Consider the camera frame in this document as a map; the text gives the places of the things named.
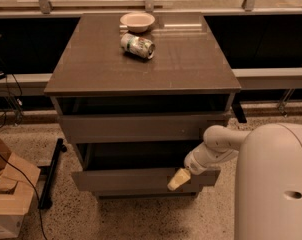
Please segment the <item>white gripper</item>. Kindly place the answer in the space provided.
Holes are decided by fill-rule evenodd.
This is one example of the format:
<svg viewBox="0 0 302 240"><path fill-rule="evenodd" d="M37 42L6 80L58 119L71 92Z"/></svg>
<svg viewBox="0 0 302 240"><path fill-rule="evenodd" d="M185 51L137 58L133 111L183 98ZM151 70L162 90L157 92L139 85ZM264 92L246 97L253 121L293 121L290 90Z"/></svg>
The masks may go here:
<svg viewBox="0 0 302 240"><path fill-rule="evenodd" d="M191 179L191 174L200 175L212 164L218 163L222 159L222 155L222 152L215 151L205 143L201 143L187 154L184 159L185 168L176 171L167 185L168 189L175 191Z"/></svg>

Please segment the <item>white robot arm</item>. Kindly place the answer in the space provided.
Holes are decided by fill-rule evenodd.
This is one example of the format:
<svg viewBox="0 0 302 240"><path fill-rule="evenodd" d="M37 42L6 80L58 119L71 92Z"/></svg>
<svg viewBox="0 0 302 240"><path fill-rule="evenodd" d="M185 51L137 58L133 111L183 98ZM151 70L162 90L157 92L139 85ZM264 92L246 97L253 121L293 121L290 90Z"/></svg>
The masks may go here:
<svg viewBox="0 0 302 240"><path fill-rule="evenodd" d="M266 124L252 131L211 126L168 189L233 158L234 240L302 240L302 125Z"/></svg>

